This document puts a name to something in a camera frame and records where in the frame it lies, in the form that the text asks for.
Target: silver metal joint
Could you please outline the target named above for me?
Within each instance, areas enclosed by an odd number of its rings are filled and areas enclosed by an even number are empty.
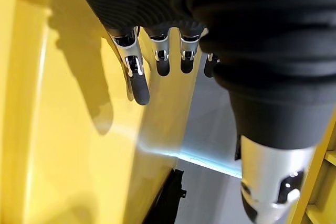
[[[156,61],[160,61],[160,60],[167,61],[169,58],[169,31],[168,31],[167,37],[165,37],[164,39],[155,40],[151,38],[151,41],[153,44],[153,52],[154,52]],[[160,51],[164,56],[163,59],[159,57]]]
[[[156,59],[156,61],[160,61],[160,60],[162,60],[162,59],[160,59],[159,58],[159,53],[160,52],[162,52],[162,54],[163,54],[163,60],[164,61],[167,61],[168,60],[168,57],[169,57],[169,53],[166,51],[166,50],[161,50],[161,51],[158,51],[158,50],[156,50],[155,51],[155,59]]]
[[[212,56],[213,56],[214,54],[208,54],[208,61],[212,61]]]
[[[212,60],[213,60],[213,58],[214,58],[214,54],[213,54],[213,53],[211,53],[211,54],[208,54],[208,61],[212,61]]]
[[[200,39],[194,41],[186,41],[180,36],[180,53],[182,60],[186,59],[186,52],[191,52],[190,60],[194,60],[197,53],[198,42]]]
[[[135,69],[137,70],[137,72],[140,76],[143,75],[143,73],[144,73],[143,64],[140,64],[140,60],[138,59],[138,57],[134,56],[136,67],[134,65],[132,66],[130,64],[129,57],[132,57],[132,56],[128,56],[128,57],[125,58],[126,67],[127,67],[127,70],[128,70],[129,77],[133,76],[133,72],[134,72]]]
[[[140,49],[140,45],[139,45],[138,37],[136,35],[137,33],[135,31],[135,28],[133,32],[134,32],[135,40],[134,40],[134,43],[129,46],[119,46],[116,43],[114,37],[109,34],[113,43],[116,45],[118,49],[122,62],[128,69],[129,77],[133,76],[134,71],[137,71],[139,75],[144,74],[143,58],[142,58],[142,53],[141,53],[141,49]]]

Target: yellow wall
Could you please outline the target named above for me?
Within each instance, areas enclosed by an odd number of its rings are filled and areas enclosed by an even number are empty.
[[[182,74],[174,29],[159,77],[141,31],[151,102],[140,106],[85,0],[3,3],[2,223],[141,223],[175,166],[200,54]]]

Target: black fingertip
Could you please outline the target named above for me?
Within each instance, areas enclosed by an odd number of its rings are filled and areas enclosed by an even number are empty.
[[[159,75],[167,76],[170,72],[169,60],[160,60],[156,62],[156,69]]]
[[[190,60],[186,58],[185,60],[181,60],[181,71],[183,73],[190,73],[193,70],[194,60]]]
[[[133,76],[130,77],[130,81],[133,96],[136,102],[139,105],[147,105],[150,100],[150,95],[145,75],[139,75],[138,73],[134,73]]]

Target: yellow panel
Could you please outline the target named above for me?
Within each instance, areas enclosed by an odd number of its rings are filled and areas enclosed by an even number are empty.
[[[304,215],[301,224],[312,224],[312,222],[307,215]]]
[[[16,0],[0,0],[0,174],[2,160],[2,139],[4,105],[7,82],[9,52],[12,43],[13,19]]]
[[[156,73],[140,44],[151,101],[140,106],[84,0],[18,0],[8,68],[2,223],[141,223],[184,135],[200,53]]]
[[[336,130],[332,132],[332,135],[330,137],[329,145],[328,145],[329,151],[336,150]]]
[[[323,161],[308,204],[316,203],[316,200],[318,199],[320,195],[320,190],[323,190],[322,185],[324,182],[325,175],[328,172],[328,168],[329,168],[329,163],[327,161]]]
[[[315,205],[307,207],[307,216],[313,224],[333,224],[334,222],[326,218]]]
[[[329,164],[322,188],[316,206],[326,218],[336,223],[336,167],[331,164]]]
[[[304,181],[304,185],[302,188],[301,196],[298,202],[292,207],[289,217],[287,219],[287,223],[290,224],[298,224],[302,222],[302,218],[304,216],[304,212],[306,210],[307,204],[309,202],[310,196],[312,194],[315,181],[320,171],[320,167],[322,165],[325,152],[327,150],[329,141],[333,136],[333,132],[336,131],[335,127],[336,122],[336,111],[334,111],[330,123],[327,127],[327,131],[324,134],[323,140],[320,145],[317,147],[314,157],[311,161],[306,180]]]
[[[328,151],[325,153],[325,159],[330,162],[330,164],[333,164],[336,166],[336,151]]]

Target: robotic hand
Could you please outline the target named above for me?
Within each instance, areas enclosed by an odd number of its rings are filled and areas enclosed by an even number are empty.
[[[208,28],[199,43],[217,57],[213,75],[230,93],[244,208],[255,223],[280,218],[300,196],[336,100],[336,0],[87,2],[123,52],[130,78],[141,80],[132,85],[144,94],[140,104],[149,93],[133,27],[146,28],[162,76],[169,72],[166,31],[180,29],[181,69],[188,73],[199,31]]]

